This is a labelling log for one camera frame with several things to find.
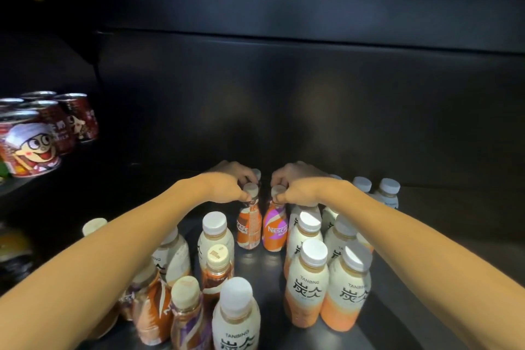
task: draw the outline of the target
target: hand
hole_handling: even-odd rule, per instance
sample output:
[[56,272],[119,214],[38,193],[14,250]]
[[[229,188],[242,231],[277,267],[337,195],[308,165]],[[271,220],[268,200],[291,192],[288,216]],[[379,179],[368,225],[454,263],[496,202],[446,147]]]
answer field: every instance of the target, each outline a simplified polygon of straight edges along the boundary
[[207,187],[207,200],[217,203],[231,201],[248,202],[252,198],[244,192],[241,186],[248,182],[257,183],[257,177],[252,170],[239,162],[222,161],[209,171],[199,174],[199,177]]
[[319,187],[330,176],[313,165],[302,161],[295,164],[286,164],[272,174],[272,187],[281,184],[289,186],[283,194],[277,194],[274,201],[277,203],[296,203],[298,205],[313,206],[319,203]]

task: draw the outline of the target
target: bottle cap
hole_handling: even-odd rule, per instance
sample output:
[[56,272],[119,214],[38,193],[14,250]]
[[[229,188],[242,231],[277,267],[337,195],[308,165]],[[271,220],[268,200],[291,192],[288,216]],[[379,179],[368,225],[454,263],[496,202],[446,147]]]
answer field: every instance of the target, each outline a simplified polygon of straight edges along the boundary
[[363,234],[361,234],[360,232],[358,232],[358,234],[356,235],[356,237],[357,237],[357,239],[358,239],[358,241],[359,241],[360,243],[367,243],[367,244],[370,244],[370,242],[368,242],[368,241],[366,240],[366,238],[364,238]]
[[202,219],[202,230],[208,235],[219,235],[226,230],[226,215],[222,212],[210,212]]
[[171,300],[179,310],[195,307],[199,298],[199,282],[191,275],[179,278],[171,288]]
[[84,237],[86,237],[89,234],[97,231],[100,227],[105,226],[106,224],[108,224],[108,221],[102,217],[89,220],[86,224],[84,224],[84,227],[82,227],[82,234],[84,235]]
[[358,241],[347,241],[342,256],[346,265],[352,270],[358,272],[363,273],[368,271],[370,265],[372,264],[372,254],[362,243],[359,243]]
[[364,193],[368,193],[370,189],[372,188],[372,182],[368,180],[366,177],[357,176],[354,177],[352,180],[352,184],[354,184],[357,188],[359,188]]
[[227,280],[220,290],[219,305],[230,318],[240,318],[252,307],[253,290],[250,283],[242,277]]
[[315,238],[307,239],[302,243],[301,258],[311,267],[321,267],[326,264],[328,248]]
[[206,255],[206,264],[214,270],[223,269],[229,263],[228,248],[226,245],[217,244],[209,248]]
[[348,221],[348,218],[342,214],[337,216],[337,220],[334,225],[335,229],[345,237],[355,237],[358,233],[358,230],[356,230],[351,222]]
[[157,272],[157,267],[153,259],[149,258],[148,262],[142,267],[138,274],[133,278],[133,283],[140,284]]
[[401,184],[394,179],[381,179],[379,188],[387,194],[397,194],[401,188]]
[[277,194],[282,194],[286,192],[286,187],[282,186],[281,184],[278,184],[276,186],[272,187],[272,198],[276,196]]
[[305,210],[301,208],[299,213],[299,227],[306,232],[317,232],[321,229],[321,214],[316,208],[309,208]]
[[259,187],[255,183],[244,184],[243,190],[245,190],[252,198],[255,198],[259,194]]
[[257,177],[257,181],[261,181],[261,171],[259,169],[252,169],[253,174]]
[[161,243],[161,246],[166,245],[170,243],[171,241],[175,240],[178,234],[179,234],[179,228],[175,227],[175,229],[172,232],[170,232],[170,234],[166,238],[164,238],[164,240]]

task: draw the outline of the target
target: black wall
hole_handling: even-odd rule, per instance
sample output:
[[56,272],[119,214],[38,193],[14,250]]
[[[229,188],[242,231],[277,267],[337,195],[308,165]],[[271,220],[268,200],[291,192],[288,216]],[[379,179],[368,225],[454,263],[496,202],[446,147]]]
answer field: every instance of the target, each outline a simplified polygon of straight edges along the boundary
[[523,187],[524,0],[46,3],[119,161]]

